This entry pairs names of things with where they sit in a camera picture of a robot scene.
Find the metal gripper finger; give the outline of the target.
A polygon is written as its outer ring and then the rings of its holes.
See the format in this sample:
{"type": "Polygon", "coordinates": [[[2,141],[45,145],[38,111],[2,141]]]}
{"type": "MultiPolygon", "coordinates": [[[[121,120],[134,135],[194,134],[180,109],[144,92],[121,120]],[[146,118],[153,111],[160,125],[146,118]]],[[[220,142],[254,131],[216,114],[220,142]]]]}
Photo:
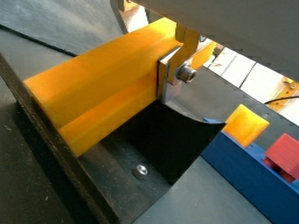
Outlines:
{"type": "Polygon", "coordinates": [[[178,93],[181,84],[189,84],[196,75],[197,67],[205,63],[204,49],[206,38],[181,24],[174,28],[174,39],[181,44],[157,61],[156,96],[166,103],[178,93]]]}

